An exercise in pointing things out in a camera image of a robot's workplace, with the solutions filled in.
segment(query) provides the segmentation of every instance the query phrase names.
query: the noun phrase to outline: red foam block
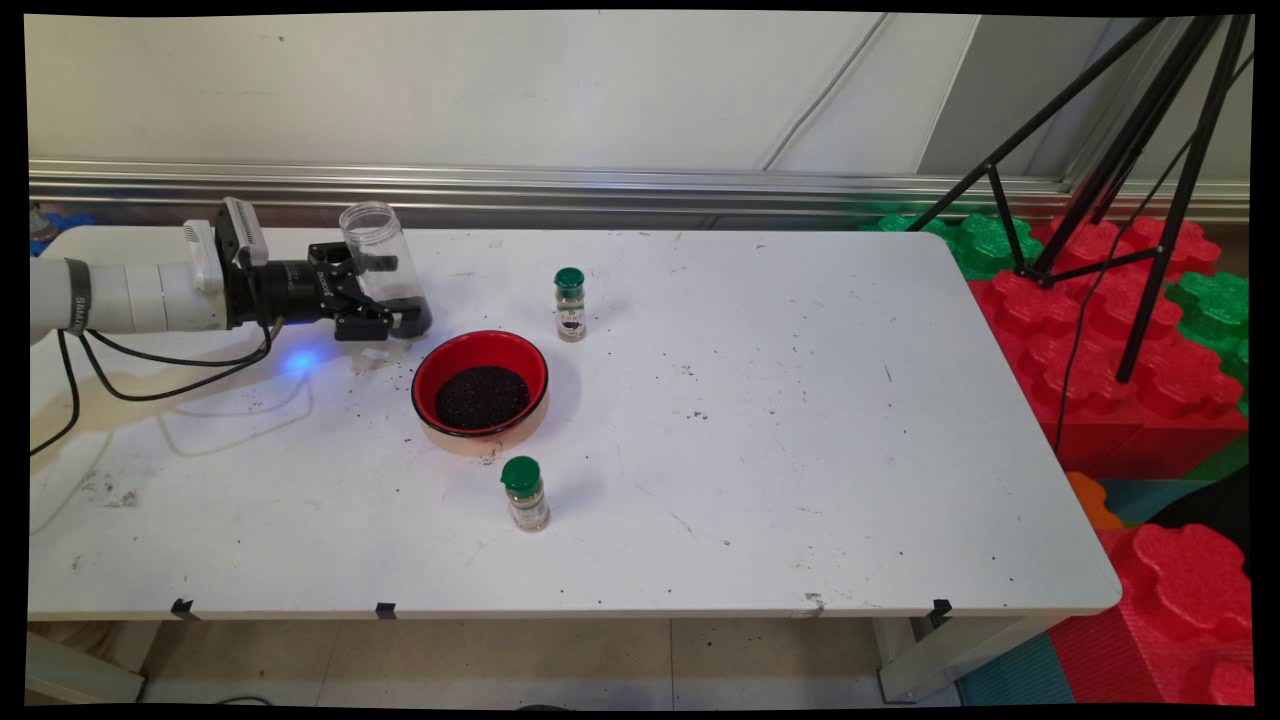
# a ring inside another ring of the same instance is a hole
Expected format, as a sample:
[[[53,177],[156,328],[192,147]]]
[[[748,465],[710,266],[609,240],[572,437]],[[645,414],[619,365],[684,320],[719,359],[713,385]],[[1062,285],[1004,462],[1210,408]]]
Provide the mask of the red foam block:
[[[1253,705],[1244,556],[1204,525],[1098,530],[1124,597],[1050,630],[1076,702]]]
[[[1181,478],[1249,429],[1240,383],[1207,347],[1176,334],[1143,347],[1134,368],[1142,428],[1106,460],[1112,478]]]
[[[1050,238],[1053,237],[1053,233],[1057,232],[1061,224],[1062,218],[1053,218],[1047,225],[1036,225],[1032,228],[1032,237],[1038,240],[1041,245],[1048,245]],[[1107,252],[1111,250],[1111,243],[1115,242],[1119,231],[1120,228],[1115,223],[1107,220],[1096,225],[1082,222],[1076,225],[1075,232],[1071,233],[1066,245],[1062,246],[1062,251],[1055,259],[1053,272],[1074,270],[1106,260]],[[1121,238],[1116,246],[1116,258],[1130,252],[1133,252],[1133,245],[1129,242],[1129,238]]]
[[[1043,291],[1012,273],[969,286],[1041,430],[1052,443],[1079,304],[1062,291]],[[1114,379],[1119,355],[1100,346],[1093,334],[1083,338],[1071,368],[1059,460],[1065,468],[1107,477],[1100,473],[1106,470],[1106,460],[1142,428],[1142,421],[1134,389]]]
[[[1092,283],[1078,278],[1043,290],[1011,272],[969,283],[1050,442],[1079,300]],[[1144,270],[1115,268],[1089,302],[1059,451],[1065,468],[1103,478],[1180,478],[1248,428],[1235,410],[1239,383],[1221,373],[1211,351],[1181,337],[1181,309],[1164,297],[1133,380],[1116,383],[1144,283]]]
[[[1158,245],[1164,232],[1164,220],[1138,218],[1121,242],[1128,241],[1134,250],[1146,250]],[[1175,283],[1188,272],[1212,275],[1217,272],[1217,259],[1221,254],[1222,249],[1206,240],[1204,231],[1199,225],[1183,222],[1174,242],[1174,256],[1169,260],[1165,282]]]

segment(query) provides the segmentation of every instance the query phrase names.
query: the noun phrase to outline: tripod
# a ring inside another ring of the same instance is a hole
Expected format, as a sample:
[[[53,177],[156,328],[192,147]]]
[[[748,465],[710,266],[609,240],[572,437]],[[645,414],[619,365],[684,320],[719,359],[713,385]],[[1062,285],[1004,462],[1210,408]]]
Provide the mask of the tripod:
[[[1120,258],[1107,258],[1102,263],[1094,263],[1092,265],[1059,274],[1052,274],[1053,260],[1062,251],[1062,247],[1079,227],[1080,222],[1084,220],[1084,217],[1091,209],[1093,210],[1093,214],[1089,218],[1091,223],[1097,224],[1106,215],[1107,209],[1110,209],[1111,202],[1115,201],[1120,188],[1125,183],[1125,179],[1128,179],[1130,170],[1133,170],[1134,164],[1137,164],[1138,156],[1146,147],[1147,141],[1151,140],[1152,135],[1155,135],[1156,128],[1169,111],[1169,108],[1172,105],[1174,99],[1181,90],[1183,83],[1196,67],[1196,63],[1203,54],[1210,38],[1213,37],[1213,33],[1217,31],[1224,18],[1225,15],[1203,15],[1197,17],[1190,22],[1188,28],[1183,32],[1181,38],[1179,38],[1178,44],[1169,54],[1169,58],[1157,72],[1156,77],[1151,81],[1151,86],[1147,87],[1146,92],[1143,92],[1138,105],[1125,120],[1124,126],[1121,126],[1115,140],[1111,141],[1111,145],[1098,160],[1097,165],[1076,188],[1066,213],[1062,215],[1061,224],[1059,224],[1057,231],[1053,232],[1053,237],[1050,238],[1048,243],[1044,246],[1044,251],[1041,252],[1033,265],[1028,266],[1025,259],[1023,258],[1021,247],[1018,245],[1018,234],[1014,231],[1014,218],[1009,211],[1009,201],[1005,197],[1005,190],[1000,182],[1000,173],[996,170],[996,164],[1004,160],[1006,155],[1018,147],[1018,145],[1044,124],[1046,120],[1053,117],[1055,113],[1061,110],[1064,105],[1066,105],[1073,97],[1084,90],[1085,86],[1110,68],[1130,47],[1137,45],[1138,41],[1146,37],[1147,33],[1149,33],[1165,18],[1144,18],[1139,22],[1132,31],[1129,31],[1129,33],[1121,37],[1110,50],[1085,68],[1079,77],[1059,92],[1057,96],[1050,100],[1044,108],[1018,128],[1018,131],[1015,131],[1009,140],[1001,143],[1000,147],[991,152],[991,155],[984,158],[977,168],[961,178],[960,182],[943,195],[941,200],[916,217],[911,225],[906,228],[908,232],[915,232],[923,228],[929,220],[936,218],[942,210],[951,205],[951,202],[960,197],[960,195],[978,182],[978,179],[987,176],[987,179],[991,183],[992,193],[996,199],[996,206],[1000,210],[1001,222],[1005,225],[1005,234],[1009,237],[1009,246],[1014,256],[1014,273],[1019,277],[1032,279],[1039,283],[1041,287],[1048,288],[1052,287],[1053,283],[1068,278],[1101,273],[1115,265],[1125,265],[1139,260],[1155,259],[1151,264],[1151,273],[1147,275],[1147,284],[1143,288],[1142,300],[1138,304],[1138,313],[1134,318],[1133,328],[1129,331],[1129,340],[1126,341],[1124,354],[1120,357],[1120,366],[1116,370],[1116,380],[1128,383],[1133,375],[1134,365],[1138,361],[1138,351],[1142,348],[1142,341],[1147,333],[1147,327],[1151,323],[1151,315],[1156,307],[1156,300],[1160,297],[1160,287],[1165,279],[1165,270],[1169,269],[1169,261],[1174,254],[1174,243],[1178,240],[1183,219],[1187,215],[1187,206],[1190,202],[1192,191],[1194,190],[1196,181],[1199,177],[1201,167],[1204,164],[1204,154],[1208,151],[1208,143],[1210,140],[1212,140],[1213,128],[1217,124],[1217,117],[1222,109],[1222,102],[1226,99],[1226,91],[1234,81],[1233,73],[1235,73],[1235,64],[1240,56],[1240,49],[1244,46],[1244,36],[1249,26],[1249,15],[1231,15],[1231,24],[1228,28],[1226,41],[1222,45],[1222,53],[1219,56],[1217,67],[1213,70],[1213,79],[1204,96],[1204,105],[1201,109],[1196,132],[1192,133],[1187,145],[1184,145],[1183,150],[1179,151],[1179,156],[1181,152],[1187,152],[1187,164],[1183,167],[1183,172],[1178,179],[1178,187],[1174,190],[1174,197],[1169,206],[1169,215],[1165,220],[1165,229],[1160,236],[1160,242],[1155,247],[1147,250],[1139,250]]]

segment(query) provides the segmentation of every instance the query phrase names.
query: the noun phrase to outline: black rim of bowl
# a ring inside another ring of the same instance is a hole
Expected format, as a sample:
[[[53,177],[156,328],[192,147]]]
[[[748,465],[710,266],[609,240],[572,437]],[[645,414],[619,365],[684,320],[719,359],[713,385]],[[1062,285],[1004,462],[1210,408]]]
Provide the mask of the black rim of bowl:
[[[498,334],[511,336],[513,338],[520,340],[521,342],[525,342],[526,345],[529,345],[529,347],[532,347],[534,352],[538,354],[538,359],[541,361],[541,366],[543,366],[543,391],[539,392],[538,393],[538,398],[534,400],[532,402],[530,402],[527,407],[525,407],[524,410],[520,411],[520,414],[517,414],[515,418],[507,420],[506,423],[503,423],[500,425],[494,425],[492,428],[486,428],[486,429],[483,429],[483,430],[457,430],[457,429],[453,429],[453,428],[447,428],[444,425],[436,424],[430,418],[428,418],[425,413],[422,413],[421,407],[419,407],[419,404],[417,404],[417,377],[420,374],[422,374],[422,368],[426,366],[426,361],[430,360],[433,355],[435,355],[436,352],[439,352],[440,348],[443,348],[444,346],[447,346],[447,345],[449,345],[449,343],[452,343],[452,342],[454,342],[454,341],[457,341],[460,338],[463,338],[463,337],[467,337],[467,336],[471,336],[471,334],[479,334],[479,333],[498,333]],[[410,386],[408,386],[408,397],[410,397],[410,401],[413,404],[413,411],[417,413],[419,419],[421,419],[424,423],[426,423],[428,427],[430,427],[433,430],[439,432],[439,433],[444,433],[447,436],[453,436],[453,437],[476,438],[476,437],[495,436],[495,434],[498,434],[498,433],[500,433],[503,430],[509,430],[512,427],[517,425],[521,420],[524,420],[525,418],[532,415],[534,410],[536,410],[538,406],[543,404],[543,398],[547,396],[547,388],[548,387],[550,387],[550,373],[548,372],[548,368],[547,368],[547,357],[543,355],[543,351],[538,350],[538,346],[534,345],[529,338],[518,336],[516,333],[508,333],[507,331],[471,331],[468,333],[462,333],[460,336],[451,337],[449,340],[447,340],[447,341],[442,342],[440,345],[438,345],[435,347],[435,350],[433,350],[433,351],[430,351],[430,352],[426,354],[426,357],[424,357],[422,361],[417,364],[417,370],[413,373],[413,382],[410,383]]]

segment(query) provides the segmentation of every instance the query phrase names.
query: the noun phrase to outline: plastic jar lid opening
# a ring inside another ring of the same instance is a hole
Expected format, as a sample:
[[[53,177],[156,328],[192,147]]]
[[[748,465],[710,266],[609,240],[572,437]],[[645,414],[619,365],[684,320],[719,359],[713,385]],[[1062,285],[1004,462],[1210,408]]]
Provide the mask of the plastic jar lid opening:
[[[399,232],[396,210],[376,200],[352,205],[338,218],[342,234],[356,243],[381,242]]]

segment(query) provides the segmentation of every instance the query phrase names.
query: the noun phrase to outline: green cap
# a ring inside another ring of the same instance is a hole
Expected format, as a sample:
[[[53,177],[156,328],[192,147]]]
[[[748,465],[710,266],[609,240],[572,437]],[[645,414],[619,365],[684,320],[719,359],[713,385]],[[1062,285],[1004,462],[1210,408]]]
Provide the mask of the green cap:
[[[532,457],[525,455],[512,457],[502,466],[502,484],[513,493],[531,492],[540,480],[541,471]]]
[[[582,295],[582,281],[586,279],[582,275],[582,270],[577,268],[561,268],[561,272],[556,273],[556,287],[559,288],[561,295],[564,297],[579,297]]]

